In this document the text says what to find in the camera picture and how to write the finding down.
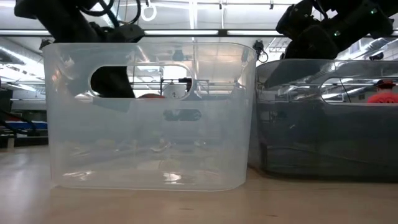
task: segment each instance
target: plastic storage bin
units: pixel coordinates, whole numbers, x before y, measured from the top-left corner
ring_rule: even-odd
[[[249,47],[52,44],[44,62],[56,184],[227,190],[244,183],[256,67]],[[168,65],[187,69],[196,98],[100,98],[90,88],[102,66]]]
[[[366,103],[378,80],[398,80],[397,62],[283,60],[256,73],[250,165],[288,177],[398,181],[398,105]]]

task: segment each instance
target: wooden table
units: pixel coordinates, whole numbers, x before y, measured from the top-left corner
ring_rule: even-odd
[[[293,181],[248,170],[224,192],[52,187],[46,147],[0,154],[1,224],[398,223],[398,186]]]

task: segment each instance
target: clear plastic bin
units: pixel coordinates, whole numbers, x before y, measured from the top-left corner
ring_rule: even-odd
[[[288,177],[398,181],[398,104],[368,103],[377,81],[398,82],[397,62],[281,60],[256,75],[250,165]]]
[[[176,61],[180,50],[184,57]],[[52,44],[44,62],[56,184],[227,190],[244,183],[256,68],[249,47]],[[187,69],[196,83],[190,93],[198,97],[100,98],[90,88],[102,66],[169,65]]]

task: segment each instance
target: ceiling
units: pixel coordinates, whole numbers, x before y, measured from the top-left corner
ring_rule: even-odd
[[[150,8],[142,0],[142,15],[138,24],[143,29],[275,29],[277,22],[290,4],[300,0],[273,0],[275,6],[270,9],[270,1],[263,0],[151,0]],[[23,19],[14,15],[15,0],[0,0],[0,29],[37,29],[44,27],[37,20]],[[113,12],[122,21],[130,21],[136,15],[136,2],[132,0],[115,0]],[[106,16],[86,16],[101,26],[110,26]],[[195,42],[232,42],[251,47],[259,38],[255,37],[190,37],[143,38],[141,43],[191,43]],[[278,60],[290,40],[287,38],[261,38],[269,60]],[[26,70],[30,79],[42,82],[42,52],[39,50],[40,37],[0,37],[0,45],[6,44],[8,49],[17,55],[29,59]]]

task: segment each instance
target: red object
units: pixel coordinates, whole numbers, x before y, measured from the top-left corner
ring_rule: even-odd
[[[139,98],[158,98],[158,99],[161,98],[161,99],[164,99],[165,97],[160,96],[158,94],[154,94],[154,93],[148,93],[148,94],[144,94],[144,95],[140,96]]]
[[[395,93],[378,93],[371,96],[368,103],[398,103],[398,95]]]

